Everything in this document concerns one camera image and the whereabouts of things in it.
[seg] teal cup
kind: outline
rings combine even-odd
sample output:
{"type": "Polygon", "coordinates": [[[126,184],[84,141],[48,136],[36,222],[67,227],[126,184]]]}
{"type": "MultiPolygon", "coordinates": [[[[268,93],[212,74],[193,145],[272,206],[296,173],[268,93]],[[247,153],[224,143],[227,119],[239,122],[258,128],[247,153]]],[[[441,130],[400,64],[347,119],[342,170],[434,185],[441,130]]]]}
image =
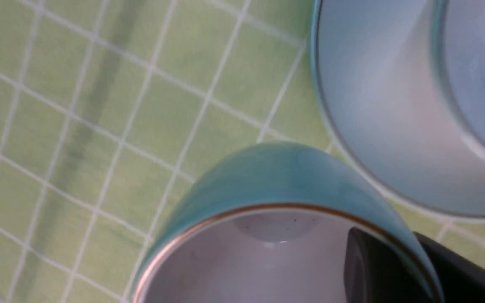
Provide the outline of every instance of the teal cup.
{"type": "Polygon", "coordinates": [[[396,211],[350,167],[308,146],[258,144],[227,157],[160,228],[133,303],[345,302],[352,228],[389,247],[424,296],[443,301],[396,211]]]}

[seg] cup rim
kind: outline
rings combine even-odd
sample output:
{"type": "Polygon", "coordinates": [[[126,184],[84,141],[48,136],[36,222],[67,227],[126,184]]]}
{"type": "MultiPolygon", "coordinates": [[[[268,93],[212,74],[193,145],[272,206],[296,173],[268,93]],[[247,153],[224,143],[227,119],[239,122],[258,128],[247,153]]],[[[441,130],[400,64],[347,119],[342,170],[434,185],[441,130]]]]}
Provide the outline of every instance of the cup rim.
{"type": "MultiPolygon", "coordinates": [[[[433,10],[432,16],[432,32],[431,32],[431,61],[432,61],[432,72],[435,74],[434,78],[437,78],[436,82],[438,87],[440,88],[440,92],[443,94],[443,98],[439,98],[440,102],[444,105],[443,107],[446,109],[446,112],[452,118],[451,121],[460,129],[461,137],[463,142],[466,146],[478,157],[481,158],[482,161],[485,161],[485,144],[478,138],[478,136],[474,133],[473,129],[470,128],[468,122],[463,117],[460,109],[456,105],[456,101],[452,98],[449,98],[449,93],[452,92],[450,84],[447,85],[445,80],[448,79],[446,77],[446,71],[442,68],[440,61],[442,59],[442,49],[440,47],[441,43],[437,43],[439,40],[438,33],[442,30],[443,22],[441,19],[444,19],[446,14],[446,1],[445,0],[434,0],[435,8],[433,10]]],[[[444,210],[438,207],[433,207],[431,205],[427,205],[420,200],[415,198],[408,197],[405,194],[402,194],[399,190],[396,190],[387,182],[381,180],[377,175],[375,175],[371,170],[369,170],[366,165],[356,157],[356,154],[349,148],[348,144],[345,142],[343,137],[341,136],[337,126],[335,125],[334,119],[331,116],[331,111],[327,106],[327,102],[325,102],[325,92],[323,90],[321,73],[320,73],[320,65],[319,65],[319,55],[318,55],[318,41],[319,41],[319,30],[320,30],[320,19],[321,19],[321,7],[323,4],[323,0],[314,0],[314,7],[312,11],[312,23],[310,28],[310,36],[309,36],[309,55],[310,55],[310,72],[312,74],[312,82],[314,84],[314,91],[316,92],[317,103],[320,108],[321,117],[323,119],[324,124],[327,126],[329,130],[329,134],[333,138],[333,141],[338,147],[339,151],[343,156],[345,156],[347,163],[353,167],[358,173],[360,173],[364,178],[370,182],[375,188],[377,188],[381,194],[383,194],[387,198],[392,198],[396,201],[404,202],[407,205],[415,207],[416,209],[420,209],[422,211],[426,211],[432,213],[433,215],[437,215],[439,217],[443,215],[447,215],[448,217],[454,217],[456,219],[485,219],[485,215],[476,215],[471,213],[460,213],[456,211],[444,210]]]]}
{"type": "Polygon", "coordinates": [[[320,213],[321,215],[334,215],[336,217],[341,217],[343,219],[349,220],[354,224],[358,224],[365,229],[373,232],[381,239],[385,240],[389,245],[392,245],[394,248],[399,250],[404,256],[406,256],[414,265],[414,267],[422,274],[423,279],[427,282],[427,286],[432,294],[432,299],[435,303],[444,303],[443,298],[441,297],[440,287],[438,282],[432,278],[432,275],[424,266],[424,263],[416,256],[416,254],[411,251],[405,244],[403,244],[399,239],[395,236],[390,234],[389,232],[383,230],[379,226],[352,215],[350,213],[346,213],[344,211],[330,209],[327,207],[322,207],[319,205],[308,205],[305,203],[295,202],[295,203],[274,203],[274,204],[267,204],[267,205],[250,205],[245,207],[239,207],[236,209],[232,209],[226,211],[224,213],[218,213],[217,215],[213,215],[201,222],[198,222],[194,226],[186,229],[185,231],[177,234],[174,238],[170,239],[167,243],[163,244],[157,251],[157,253],[148,260],[146,266],[144,267],[143,271],[139,279],[136,281],[132,303],[144,303],[144,299],[146,299],[147,291],[149,289],[150,282],[157,272],[157,270],[161,267],[162,264],[168,259],[170,255],[172,255],[175,250],[177,250],[181,245],[183,245],[187,240],[196,236],[202,230],[213,226],[214,224],[219,223],[219,221],[225,221],[227,219],[233,219],[237,216],[254,213],[256,211],[265,211],[265,210],[291,210],[291,211],[312,211],[315,213],[320,213]]]}

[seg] mug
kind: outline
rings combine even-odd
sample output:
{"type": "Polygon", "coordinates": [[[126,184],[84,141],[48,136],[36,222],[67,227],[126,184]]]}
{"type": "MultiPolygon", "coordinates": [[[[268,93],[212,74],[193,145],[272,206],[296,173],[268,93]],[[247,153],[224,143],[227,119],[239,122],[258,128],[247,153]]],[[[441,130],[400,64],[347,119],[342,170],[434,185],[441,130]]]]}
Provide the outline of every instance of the mug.
{"type": "Polygon", "coordinates": [[[317,0],[310,36],[349,162],[389,196],[485,217],[485,1],[317,0]]]}
{"type": "Polygon", "coordinates": [[[192,186],[145,257],[132,302],[345,302],[354,228],[443,302],[432,263],[387,201],[330,155],[285,142],[233,154],[192,186]]]}

